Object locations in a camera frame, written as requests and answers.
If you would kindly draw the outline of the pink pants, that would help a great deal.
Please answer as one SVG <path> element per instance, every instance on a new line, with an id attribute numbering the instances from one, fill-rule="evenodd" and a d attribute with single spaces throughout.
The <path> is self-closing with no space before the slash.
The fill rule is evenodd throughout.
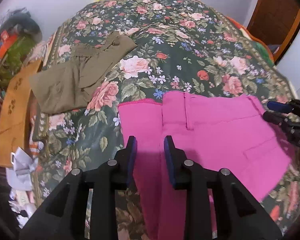
<path id="1" fill-rule="evenodd" d="M 294 154 L 281 130 L 262 118 L 258 98 L 207 98 L 170 91 L 162 102 L 143 99 L 119 105 L 124 139 L 136 137 L 133 177 L 150 239 L 182 239 L 186 193 L 169 181 L 164 139 L 202 167 L 228 168 L 257 199 L 279 182 Z"/>

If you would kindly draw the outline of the colourful fleece blanket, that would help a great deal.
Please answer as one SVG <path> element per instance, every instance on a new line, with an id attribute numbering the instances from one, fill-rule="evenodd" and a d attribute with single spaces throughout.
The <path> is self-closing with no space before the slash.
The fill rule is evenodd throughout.
<path id="1" fill-rule="evenodd" d="M 272 64 L 275 63 L 272 52 L 264 42 L 251 35 L 251 33 L 249 33 L 249 31 L 246 29 L 246 27 L 238 23 L 236 20 L 228 16 L 226 18 L 242 32 L 244 37 L 253 41 L 256 44 L 257 50 L 260 52 L 261 55 L 263 55 L 263 57 L 267 58 L 267 60 Z"/>

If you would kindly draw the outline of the brown wooden door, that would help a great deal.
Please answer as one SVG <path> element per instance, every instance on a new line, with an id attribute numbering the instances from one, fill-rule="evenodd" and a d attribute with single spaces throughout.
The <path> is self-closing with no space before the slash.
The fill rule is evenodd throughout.
<path id="1" fill-rule="evenodd" d="M 300 7 L 296 0 L 257 0 L 247 30 L 278 63 L 300 30 Z"/>

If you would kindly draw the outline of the brown wooden board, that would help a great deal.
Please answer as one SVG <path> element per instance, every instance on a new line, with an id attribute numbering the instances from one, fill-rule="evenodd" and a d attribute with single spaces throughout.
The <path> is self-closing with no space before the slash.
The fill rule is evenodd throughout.
<path id="1" fill-rule="evenodd" d="M 30 137 L 30 102 L 32 90 L 29 77 L 39 72 L 43 62 L 38 59 L 11 79 L 0 112 L 0 167 L 13 166 L 11 152 L 22 148 L 28 155 Z"/>

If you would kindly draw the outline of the floral dark green bedspread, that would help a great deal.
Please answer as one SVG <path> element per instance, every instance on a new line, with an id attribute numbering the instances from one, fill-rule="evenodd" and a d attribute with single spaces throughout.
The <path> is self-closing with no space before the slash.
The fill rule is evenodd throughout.
<path id="1" fill-rule="evenodd" d="M 54 33 L 42 70 L 79 44 L 101 47 L 114 31 L 137 45 L 96 88 L 86 107 L 57 115 L 37 109 L 32 174 L 37 205 L 73 168 L 92 170 L 123 147 L 118 105 L 161 102 L 171 90 L 207 97 L 254 95 L 266 105 L 294 98 L 288 80 L 223 14 L 197 0 L 105 0 L 86 5 Z"/>

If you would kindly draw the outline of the olive green shorts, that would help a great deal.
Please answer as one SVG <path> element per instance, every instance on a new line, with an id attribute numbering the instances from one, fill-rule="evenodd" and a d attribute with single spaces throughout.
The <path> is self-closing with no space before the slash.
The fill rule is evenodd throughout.
<path id="1" fill-rule="evenodd" d="M 41 112 L 59 114 L 88 105 L 106 74 L 137 45 L 114 31 L 101 47 L 79 43 L 70 59 L 42 70 L 29 78 Z"/>

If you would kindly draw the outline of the striped cloth under bedspread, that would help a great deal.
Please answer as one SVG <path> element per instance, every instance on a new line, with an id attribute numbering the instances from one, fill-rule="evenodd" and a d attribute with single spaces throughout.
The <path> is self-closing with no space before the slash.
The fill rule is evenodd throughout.
<path id="1" fill-rule="evenodd" d="M 42 62 L 45 63 L 51 51 L 54 39 L 55 34 L 51 35 L 46 41 L 41 41 L 35 45 L 26 56 L 23 66 L 25 67 L 29 63 L 33 63 L 37 60 L 42 60 Z"/>

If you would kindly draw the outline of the green fabric storage bag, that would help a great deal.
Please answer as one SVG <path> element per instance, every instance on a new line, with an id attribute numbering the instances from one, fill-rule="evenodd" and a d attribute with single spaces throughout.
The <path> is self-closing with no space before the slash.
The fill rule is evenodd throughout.
<path id="1" fill-rule="evenodd" d="M 21 70 L 24 61 L 36 45 L 30 36 L 22 36 L 16 39 L 0 60 L 0 89 L 6 90 L 8 84 Z"/>

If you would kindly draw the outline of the orange box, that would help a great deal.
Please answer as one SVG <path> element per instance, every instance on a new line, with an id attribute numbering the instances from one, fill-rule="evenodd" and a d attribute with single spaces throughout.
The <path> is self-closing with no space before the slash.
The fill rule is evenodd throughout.
<path id="1" fill-rule="evenodd" d="M 2 59 L 9 50 L 9 48 L 18 39 L 18 35 L 16 33 L 9 34 L 6 30 L 4 30 L 1 33 L 0 38 L 0 58 Z"/>

